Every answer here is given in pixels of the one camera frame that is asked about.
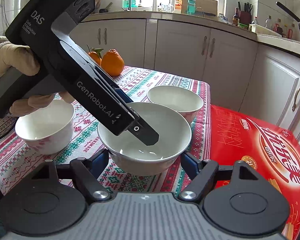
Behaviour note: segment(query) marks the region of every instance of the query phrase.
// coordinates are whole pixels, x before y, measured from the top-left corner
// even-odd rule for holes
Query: teal water bottle
[[[195,13],[195,0],[188,0],[187,14],[193,15]]]

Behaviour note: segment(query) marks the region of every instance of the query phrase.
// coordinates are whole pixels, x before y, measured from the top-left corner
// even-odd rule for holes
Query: ceramic bowl
[[[156,104],[172,108],[192,123],[203,107],[202,98],[196,93],[176,86],[157,86],[147,93],[148,99]]]
[[[159,141],[146,146],[129,131],[113,135],[101,123],[100,140],[112,153],[112,160],[127,173],[151,176],[168,169],[191,141],[188,122],[166,106],[147,102],[132,102],[133,108],[158,134]]]
[[[55,99],[45,108],[20,117],[16,134],[30,148],[43,155],[61,151],[73,134],[74,106],[62,99]]]

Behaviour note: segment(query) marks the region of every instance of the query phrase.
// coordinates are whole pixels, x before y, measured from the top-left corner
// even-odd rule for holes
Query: gold emblem
[[[251,166],[255,170],[257,169],[257,162],[254,160],[254,158],[252,158],[248,155],[245,155],[241,158],[241,160],[245,161],[247,164],[249,164],[249,166]]]

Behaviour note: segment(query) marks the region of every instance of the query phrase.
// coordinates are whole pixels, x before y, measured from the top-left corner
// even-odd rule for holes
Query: hanging cord
[[[3,14],[2,17],[4,17],[4,23],[6,25],[6,28],[8,28],[10,24],[7,20],[5,0],[1,0],[1,12]]]

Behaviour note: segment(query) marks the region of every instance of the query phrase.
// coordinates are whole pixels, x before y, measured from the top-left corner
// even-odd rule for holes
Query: glove
[[[27,76],[36,75],[40,70],[39,62],[34,58],[28,46],[5,44],[0,48],[0,77],[11,67],[15,67]],[[74,98],[66,91],[59,92],[61,98],[67,103],[72,103]],[[29,99],[15,101],[10,107],[14,116],[24,116],[39,108],[47,107],[54,99],[55,94],[48,96],[34,95]]]

